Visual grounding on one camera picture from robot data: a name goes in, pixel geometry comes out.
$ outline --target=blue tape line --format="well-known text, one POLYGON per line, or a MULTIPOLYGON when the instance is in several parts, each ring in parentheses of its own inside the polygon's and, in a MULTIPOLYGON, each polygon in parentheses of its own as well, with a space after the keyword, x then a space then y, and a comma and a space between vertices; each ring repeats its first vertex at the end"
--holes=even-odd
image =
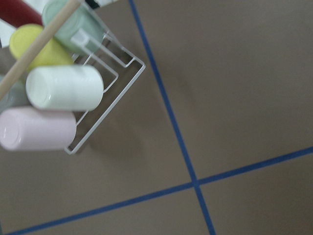
POLYGON ((159 73, 158 68, 157 68, 157 63, 156 63, 156 61, 154 59, 154 56, 153 56, 152 51, 151 51, 151 48, 149 46, 149 42, 148 42, 148 39, 146 37, 145 31, 143 29, 143 26, 142 26, 139 14, 137 12, 135 3, 134 3, 133 0, 129 0, 129 3, 131 5, 131 9, 132 9, 135 21, 137 23, 137 27, 138 27, 141 39, 143 41, 144 47, 146 49, 146 52, 148 54, 149 61, 151 63, 151 67, 152 67, 153 73, 154 73, 154 75, 156 77, 156 81, 157 81, 159 90, 161 92, 161 95, 162 95, 162 98, 163 98, 166 110, 168 112, 169 118, 171 120, 174 132, 176 134, 176 137, 177 137, 177 140, 178 140, 181 152, 183 154, 183 157, 184 157, 184 160, 185 160, 185 163, 186 163, 186 166, 187 166, 187 169, 188 169, 188 172, 189 172, 192 184, 193 184, 193 186, 195 188, 196 195, 197 195, 197 198, 199 200, 199 204, 200 204, 200 207, 201 207, 201 210, 202 210, 205 222, 207 224, 207 227, 208 227, 208 230, 209 230, 210 234, 211 235, 215 235, 215 230, 214 230, 214 227, 213 227, 213 223, 212 223, 212 220, 210 218, 207 206, 205 204, 205 200, 203 198, 203 194, 201 192, 201 189, 200 189, 200 186, 199 186, 196 174, 195 174, 195 170, 194 170, 194 168, 192 166, 192 163, 191 163, 191 160, 190 160, 190 157, 189 157, 186 145, 185 145, 184 140, 182 138, 182 135, 181 135, 181 132, 180 132, 177 120, 175 118, 175 115, 174 115, 172 106, 170 104, 168 95, 166 93, 165 87, 163 85, 160 73, 159 73))
POLYGON ((289 154, 282 155, 282 156, 279 156, 279 157, 276 157, 276 158, 272 158, 272 159, 269 159, 269 160, 265 160, 265 161, 262 161, 262 162, 254 163, 254 164, 251 164, 251 165, 247 165, 247 166, 244 166, 244 167, 241 167, 241 168, 238 168, 238 169, 226 171, 224 173, 220 173, 220 174, 217 174, 217 175, 209 176, 209 177, 200 179, 199 180, 199 184, 200 185, 208 184, 208 183, 211 183, 211 182, 214 182, 214 181, 217 181, 217 180, 222 180, 222 179, 225 179, 225 178, 228 178, 228 177, 240 175, 240 174, 243 174, 243 173, 246 173, 246 172, 249 172, 249 171, 253 171, 253 170, 257 170, 257 169, 266 167, 266 166, 270 166, 270 165, 274 165, 274 164, 277 164, 277 163, 282 163, 282 162, 285 162, 285 161, 288 161, 288 160, 292 160, 292 159, 295 159, 295 158, 303 157, 303 156, 308 155, 310 153, 313 153, 313 147, 302 149, 302 150, 299 150, 297 152, 289 153, 289 154))
POLYGON ((140 203, 140 202, 144 202, 144 201, 148 201, 148 200, 155 199, 155 198, 158 198, 158 197, 162 197, 162 196, 165 196, 165 195, 169 195, 169 194, 172 194, 172 193, 175 193, 175 192, 183 191, 183 190, 186 190, 186 189, 189 189, 189 188, 192 188, 192 187, 193 187, 192 183, 187 183, 187 184, 175 186, 175 187, 172 187, 172 188, 167 188, 167 189, 164 189, 164 190, 161 190, 161 191, 158 191, 158 192, 150 193, 150 194, 147 194, 147 195, 144 195, 144 196, 140 196, 140 197, 136 197, 136 198, 133 198, 133 199, 130 199, 130 200, 126 200, 126 201, 123 201, 123 202, 118 202, 118 203, 115 203, 115 204, 112 204, 112 205, 108 205, 108 206, 105 206, 105 207, 97 208, 97 209, 94 209, 94 210, 91 210, 91 211, 87 211, 87 212, 84 212, 84 213, 72 215, 72 216, 69 216, 69 217, 62 218, 62 219, 58 219, 58 220, 54 220, 54 221, 51 221, 51 222, 47 222, 47 223, 44 223, 44 224, 41 224, 41 225, 36 225, 36 226, 30 227, 30 228, 27 228, 27 229, 23 229, 23 230, 19 230, 19 231, 16 231, 16 232, 12 232, 12 233, 9 233, 7 235, 23 235, 23 234, 32 233, 32 232, 35 232, 35 231, 38 231, 38 230, 47 229, 47 228, 54 227, 54 226, 57 226, 57 225, 69 223, 69 222, 72 222, 72 221, 75 221, 75 220, 83 219, 83 218, 86 218, 86 217, 90 217, 90 216, 94 216, 94 215, 97 215, 97 214, 113 211, 113 210, 116 210, 116 209, 119 209, 119 208, 123 208, 123 207, 130 206, 130 205, 133 205, 133 204, 137 204, 137 203, 140 203))
POLYGON ((2 228, 1 228, 1 223, 0 223, 0 235, 3 235, 2 228))

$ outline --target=white wire rack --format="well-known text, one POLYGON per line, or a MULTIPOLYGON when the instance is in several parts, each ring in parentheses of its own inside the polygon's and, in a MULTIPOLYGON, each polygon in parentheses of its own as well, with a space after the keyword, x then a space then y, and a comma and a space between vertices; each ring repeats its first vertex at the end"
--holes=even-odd
MULTIPOLYGON (((105 102, 106 100, 106 93, 109 93, 118 83, 119 81, 123 80, 124 77, 120 75, 119 72, 123 70, 127 70, 130 68, 133 64, 136 63, 136 71, 131 79, 128 79, 127 83, 122 82, 123 86, 121 89, 119 89, 119 92, 117 94, 114 94, 114 99, 110 101, 109 104, 106 104, 106 108, 103 111, 103 113, 100 115, 100 117, 91 125, 91 127, 82 135, 82 136, 76 136, 74 142, 65 148, 65 151, 68 154, 74 154, 76 153, 81 146, 86 142, 86 140, 91 136, 91 134, 95 131, 95 129, 100 125, 100 123, 105 119, 105 117, 109 114, 109 112, 112 110, 112 108, 118 103, 118 101, 122 98, 122 96, 125 94, 125 92, 131 87, 131 85, 137 80, 137 78, 141 75, 141 73, 145 69, 145 64, 140 60, 137 56, 132 54, 129 50, 127 50, 125 47, 121 45, 121 43, 118 41, 118 39, 112 34, 112 32, 109 30, 109 28, 102 22, 102 20, 87 6, 85 3, 82 4, 85 8, 88 9, 90 14, 100 23, 100 25, 104 29, 104 35, 102 43, 99 43, 97 40, 95 40, 92 36, 90 36, 88 33, 86 33, 83 29, 79 29, 76 34, 71 38, 71 41, 75 43, 82 51, 84 51, 87 54, 87 57, 83 59, 82 62, 83 65, 86 65, 92 60, 94 60, 94 63, 97 63, 97 65, 101 68, 101 70, 105 70, 109 74, 112 75, 113 79, 111 81, 107 81, 105 77, 104 79, 104 97, 101 102, 105 102), (99 47, 99 50, 95 53, 91 52, 87 48, 87 44, 95 44, 99 47), (115 53, 114 51, 110 50, 108 46, 114 45, 115 48, 117 48, 122 54, 126 55, 127 61, 120 58, 120 54, 115 53)), ((75 62, 79 60, 81 56, 75 54, 73 55, 73 59, 75 62)), ((93 111, 86 111, 82 114, 79 114, 77 118, 77 128, 82 125, 84 122, 84 119, 88 114, 92 114, 93 111)))

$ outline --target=brown floor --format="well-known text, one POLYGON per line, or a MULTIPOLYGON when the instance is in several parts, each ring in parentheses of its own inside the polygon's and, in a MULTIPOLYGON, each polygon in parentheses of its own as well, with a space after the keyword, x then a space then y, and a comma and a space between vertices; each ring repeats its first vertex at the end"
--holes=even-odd
POLYGON ((176 119, 129 2, 98 9, 147 68, 78 154, 0 149, 4 233, 312 235, 313 149, 285 155, 313 146, 312 1, 134 2, 176 119))

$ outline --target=dish rack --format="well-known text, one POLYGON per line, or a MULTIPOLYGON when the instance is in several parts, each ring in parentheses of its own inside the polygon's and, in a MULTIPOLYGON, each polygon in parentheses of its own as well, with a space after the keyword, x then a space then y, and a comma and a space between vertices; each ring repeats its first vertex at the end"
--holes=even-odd
POLYGON ((86 3, 83 2, 82 6, 99 22, 104 29, 104 35, 102 43, 99 43, 83 29, 79 29, 71 41, 80 47, 87 56, 74 54, 72 58, 77 64, 90 64, 99 70, 104 82, 104 95, 96 110, 75 112, 77 133, 72 144, 64 149, 68 154, 74 154, 81 148, 146 67, 142 60, 122 46, 86 3), (99 49, 95 53, 91 52, 86 47, 88 43, 95 44, 99 49), (83 123, 93 113, 97 118, 89 118, 87 124, 83 123))
POLYGON ((1 95, 3 95, 5 89, 9 90, 9 87, 12 86, 11 82, 17 80, 16 78, 20 76, 18 74, 24 72, 23 68, 26 68, 27 63, 29 64, 39 53, 40 49, 43 48, 44 44, 37 42, 48 42, 48 40, 55 35, 54 32, 68 19, 70 13, 75 10, 73 3, 75 3, 75 9, 77 9, 78 6, 84 7, 87 13, 91 14, 104 31, 101 42, 93 38, 82 28, 78 29, 71 37, 71 42, 86 54, 73 54, 72 58, 74 62, 76 64, 89 64, 94 66, 102 76, 104 90, 102 101, 95 110, 74 112, 77 131, 73 142, 64 149, 68 154, 74 154, 82 147, 145 69, 145 64, 142 60, 132 54, 118 41, 85 1, 76 0, 75 2, 75 0, 72 0, 71 2, 68 1, 68 4, 64 7, 66 10, 63 11, 62 9, 60 11, 60 17, 55 18, 53 20, 54 23, 46 27, 46 32, 50 33, 39 35, 37 40, 35 40, 36 42, 34 42, 22 57, 17 60, 14 66, 11 67, 11 70, 1 82, 1 95), (87 47, 87 45, 90 44, 96 45, 99 49, 96 52, 90 51, 87 47))

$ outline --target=handle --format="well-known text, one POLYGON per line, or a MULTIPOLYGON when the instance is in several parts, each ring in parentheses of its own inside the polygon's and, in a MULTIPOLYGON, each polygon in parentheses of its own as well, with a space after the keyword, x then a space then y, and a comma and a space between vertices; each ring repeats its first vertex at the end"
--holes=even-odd
POLYGON ((9 72, 0 82, 0 100, 10 90, 13 84, 23 74, 25 69, 35 59, 39 52, 54 36, 54 34, 61 28, 65 21, 74 13, 74 11, 81 5, 83 0, 68 0, 66 5, 54 17, 54 19, 44 28, 42 33, 35 39, 26 52, 17 60, 9 72))

